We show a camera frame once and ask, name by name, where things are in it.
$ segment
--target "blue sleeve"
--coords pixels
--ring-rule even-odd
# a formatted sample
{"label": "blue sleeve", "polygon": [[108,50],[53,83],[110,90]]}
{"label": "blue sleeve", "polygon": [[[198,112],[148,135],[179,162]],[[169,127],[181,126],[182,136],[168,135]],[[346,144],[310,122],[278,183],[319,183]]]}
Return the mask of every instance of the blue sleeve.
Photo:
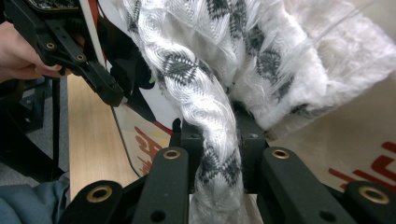
{"label": "blue sleeve", "polygon": [[37,187],[0,187],[0,224],[58,223],[66,208],[68,181],[54,181]]}

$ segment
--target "patterned scarf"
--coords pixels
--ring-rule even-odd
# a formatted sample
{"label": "patterned scarf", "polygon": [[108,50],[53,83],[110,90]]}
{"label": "patterned scarf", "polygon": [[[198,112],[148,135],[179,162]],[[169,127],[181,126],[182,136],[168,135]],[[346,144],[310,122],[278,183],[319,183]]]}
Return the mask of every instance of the patterned scarf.
{"label": "patterned scarf", "polygon": [[396,68],[392,41],[341,0],[113,0],[163,94],[200,128],[191,223],[252,223],[231,101],[269,140]]}

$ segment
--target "black cable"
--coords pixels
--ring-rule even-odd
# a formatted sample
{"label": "black cable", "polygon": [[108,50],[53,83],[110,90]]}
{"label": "black cable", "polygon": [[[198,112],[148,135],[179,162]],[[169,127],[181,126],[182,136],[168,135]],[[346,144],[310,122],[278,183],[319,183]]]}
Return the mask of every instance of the black cable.
{"label": "black cable", "polygon": [[61,81],[59,78],[52,79],[52,175],[57,178],[59,167],[59,129],[61,121]]}

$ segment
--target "wooden board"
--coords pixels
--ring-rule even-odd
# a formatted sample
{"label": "wooden board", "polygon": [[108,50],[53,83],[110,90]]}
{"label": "wooden board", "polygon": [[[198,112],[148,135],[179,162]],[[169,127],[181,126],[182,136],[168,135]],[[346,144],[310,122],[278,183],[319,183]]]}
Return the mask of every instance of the wooden board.
{"label": "wooden board", "polygon": [[82,77],[69,76],[67,91],[71,198],[98,180],[135,181],[111,107]]}

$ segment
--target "human hand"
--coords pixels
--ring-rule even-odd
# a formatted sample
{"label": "human hand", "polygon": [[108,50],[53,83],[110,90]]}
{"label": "human hand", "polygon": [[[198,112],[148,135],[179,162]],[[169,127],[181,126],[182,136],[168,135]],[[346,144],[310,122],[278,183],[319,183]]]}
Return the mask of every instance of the human hand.
{"label": "human hand", "polygon": [[45,65],[11,23],[0,24],[0,34],[0,83],[13,78],[35,79],[43,75],[61,77],[58,71],[62,67]]}

